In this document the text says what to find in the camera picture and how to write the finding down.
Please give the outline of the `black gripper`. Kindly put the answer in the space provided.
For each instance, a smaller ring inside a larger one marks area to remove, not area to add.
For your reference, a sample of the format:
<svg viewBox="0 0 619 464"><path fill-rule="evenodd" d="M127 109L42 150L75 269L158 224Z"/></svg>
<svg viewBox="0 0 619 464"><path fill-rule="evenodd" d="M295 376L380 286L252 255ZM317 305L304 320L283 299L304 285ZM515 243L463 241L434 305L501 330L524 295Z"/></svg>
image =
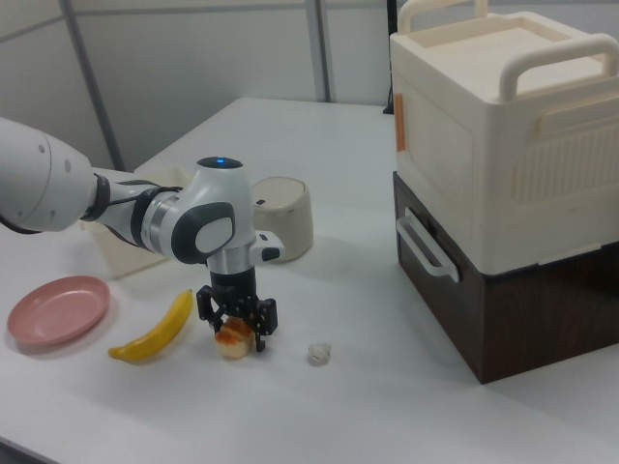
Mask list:
<svg viewBox="0 0 619 464"><path fill-rule="evenodd" d="M219 332L224 314L241 314L254 333L255 350L266 347L264 337L271 336L278 327L277 302L256 297L255 269L223 275L210 273L211 286L204 285L196 294L198 316Z"/></svg>

